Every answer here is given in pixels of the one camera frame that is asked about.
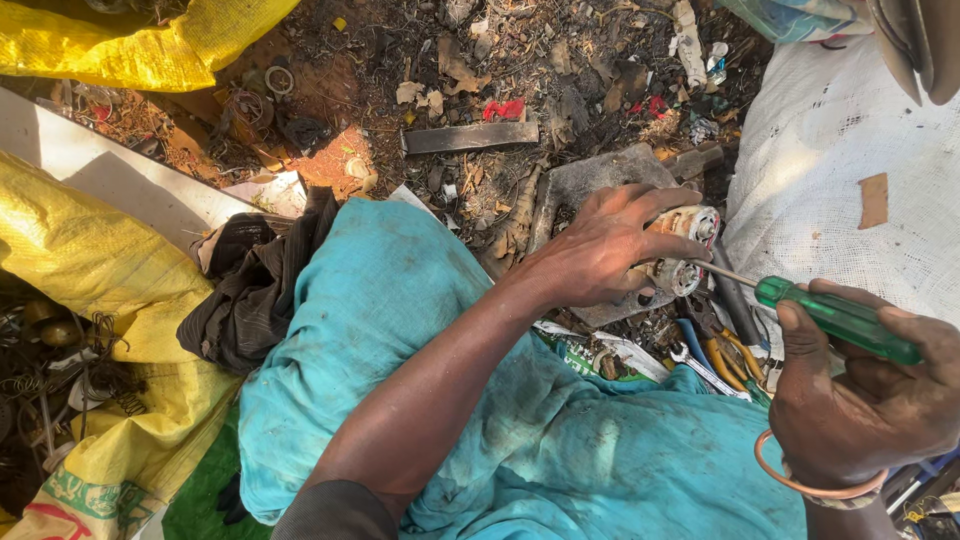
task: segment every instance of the white plastic bag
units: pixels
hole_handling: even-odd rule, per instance
[[[960,326],[960,100],[918,108],[873,37],[837,44],[778,45],[767,68],[731,183],[733,266],[865,288]],[[889,222],[859,231],[857,182],[878,173]]]

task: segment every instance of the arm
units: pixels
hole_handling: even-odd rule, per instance
[[[443,463],[493,369],[552,307],[593,306],[650,287],[631,272],[659,257],[709,258],[702,245],[643,224],[700,194],[631,184],[591,195],[576,220],[528,256],[446,330],[381,382],[333,435],[306,489],[365,485],[399,521]]]
[[[814,280],[809,290],[877,309],[887,330],[919,346],[924,363],[898,366],[833,340],[847,357],[847,373],[831,379],[827,336],[802,307],[781,302],[777,314],[786,360],[770,408],[770,427],[797,481],[841,489],[883,469],[956,448],[960,332],[860,289]],[[806,499],[804,504],[810,538],[897,538],[880,499],[859,510],[834,510]]]

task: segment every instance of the red plastic scrap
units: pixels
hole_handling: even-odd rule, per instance
[[[524,105],[525,102],[523,98],[505,102],[502,106],[495,101],[491,101],[487,104],[487,108],[483,111],[483,119],[490,122],[493,120],[494,114],[499,114],[504,118],[519,118],[523,113]]]
[[[93,113],[97,115],[97,122],[103,122],[104,120],[110,118],[110,112],[111,112],[110,107],[103,107],[100,105],[96,105],[91,107],[90,110],[92,110]]]
[[[661,96],[654,96],[650,98],[650,113],[657,118],[663,118],[666,116],[668,109],[670,108],[666,106],[666,102],[663,101]]]

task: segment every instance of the metal ring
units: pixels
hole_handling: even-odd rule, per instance
[[[768,475],[773,477],[774,480],[789,487],[790,489],[799,491],[804,495],[816,497],[818,499],[835,499],[838,501],[856,499],[857,497],[866,495],[883,485],[883,481],[887,479],[887,475],[890,473],[890,469],[883,469],[879,473],[876,473],[875,477],[861,483],[860,485],[855,485],[846,489],[817,489],[815,487],[807,487],[785,477],[777,471],[774,471],[773,467],[771,467],[763,459],[763,455],[761,453],[763,450],[763,444],[766,443],[767,439],[773,436],[773,434],[774,433],[772,430],[767,430],[761,433],[760,437],[756,438],[756,442],[754,443],[754,457],[756,457],[756,462],[759,463],[760,468],[762,468]]]
[[[286,89],[284,89],[284,90],[277,90],[276,88],[274,88],[273,85],[270,84],[270,74],[271,74],[271,73],[274,73],[275,71],[282,71],[282,72],[284,72],[284,73],[287,74],[287,77],[290,78],[290,85],[287,86]],[[263,80],[264,80],[264,82],[267,84],[267,88],[269,88],[270,90],[272,90],[272,91],[273,91],[275,94],[277,94],[277,95],[289,94],[289,93],[292,92],[293,89],[294,89],[294,75],[293,75],[293,73],[290,73],[290,72],[287,71],[285,68],[280,67],[279,65],[272,65],[272,66],[268,67],[268,68],[267,68],[267,74],[263,76]]]

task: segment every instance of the hand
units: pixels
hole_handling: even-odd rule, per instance
[[[696,205],[701,199],[689,189],[648,184],[600,189],[587,197],[569,227],[502,281],[522,282],[547,309],[617,302],[635,290],[653,296],[653,282],[632,266],[657,258],[710,260],[712,255],[698,242],[646,232],[643,226],[668,209]]]
[[[924,363],[900,366],[831,338],[847,357],[847,373],[831,379],[827,336],[802,307],[780,302],[786,359],[770,427],[797,480],[821,489],[850,487],[956,448],[960,332],[861,289],[814,280],[809,290],[876,308],[887,330],[917,344]]]

